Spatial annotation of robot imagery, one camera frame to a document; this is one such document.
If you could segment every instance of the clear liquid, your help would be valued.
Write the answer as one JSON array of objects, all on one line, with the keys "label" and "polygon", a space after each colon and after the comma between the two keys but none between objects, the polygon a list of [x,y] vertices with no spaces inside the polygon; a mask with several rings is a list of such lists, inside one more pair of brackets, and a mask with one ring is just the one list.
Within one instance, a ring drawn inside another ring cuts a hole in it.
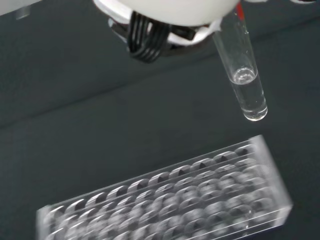
[{"label": "clear liquid", "polygon": [[240,68],[230,80],[244,116],[250,121],[263,119],[268,112],[259,74]]}]

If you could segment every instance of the black wire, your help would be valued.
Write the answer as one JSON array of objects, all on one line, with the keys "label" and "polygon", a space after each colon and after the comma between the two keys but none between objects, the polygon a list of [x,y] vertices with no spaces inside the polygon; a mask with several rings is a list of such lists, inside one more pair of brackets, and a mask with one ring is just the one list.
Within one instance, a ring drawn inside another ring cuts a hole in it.
[{"label": "black wire", "polygon": [[131,15],[127,36],[130,55],[144,63],[154,62],[167,44],[170,32],[170,24],[152,20],[134,11]]}]

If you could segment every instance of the test tube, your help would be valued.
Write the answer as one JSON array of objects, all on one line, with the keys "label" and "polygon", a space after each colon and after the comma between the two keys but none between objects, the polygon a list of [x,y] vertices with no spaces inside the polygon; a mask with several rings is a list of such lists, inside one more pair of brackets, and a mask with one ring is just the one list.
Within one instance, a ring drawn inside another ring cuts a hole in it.
[{"label": "test tube", "polygon": [[213,40],[244,116],[263,119],[268,107],[240,3],[223,18]]}]

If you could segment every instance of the white robotic hand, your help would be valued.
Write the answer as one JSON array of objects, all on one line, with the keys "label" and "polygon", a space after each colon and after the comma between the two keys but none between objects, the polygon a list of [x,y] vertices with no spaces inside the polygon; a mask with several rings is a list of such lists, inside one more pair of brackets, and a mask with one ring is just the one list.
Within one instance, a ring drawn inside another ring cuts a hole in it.
[{"label": "white robotic hand", "polygon": [[[131,56],[146,63],[153,62],[159,55],[183,54],[185,51],[202,46],[214,32],[220,30],[223,17],[240,1],[93,0],[96,6],[110,17],[109,26],[127,43]],[[243,1],[263,3],[268,0]],[[152,57],[147,57],[151,60],[142,57],[148,56],[150,52],[156,53]]]}]

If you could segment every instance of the gray background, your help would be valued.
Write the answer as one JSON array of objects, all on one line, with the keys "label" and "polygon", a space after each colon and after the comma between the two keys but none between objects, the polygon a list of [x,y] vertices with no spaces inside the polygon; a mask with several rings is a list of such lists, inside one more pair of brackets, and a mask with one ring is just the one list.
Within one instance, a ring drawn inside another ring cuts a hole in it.
[{"label": "gray background", "polygon": [[320,4],[244,4],[269,113],[247,121],[214,44],[129,59],[91,0],[0,16],[0,240],[35,238],[47,205],[262,134],[294,209],[255,239],[320,225]]}]

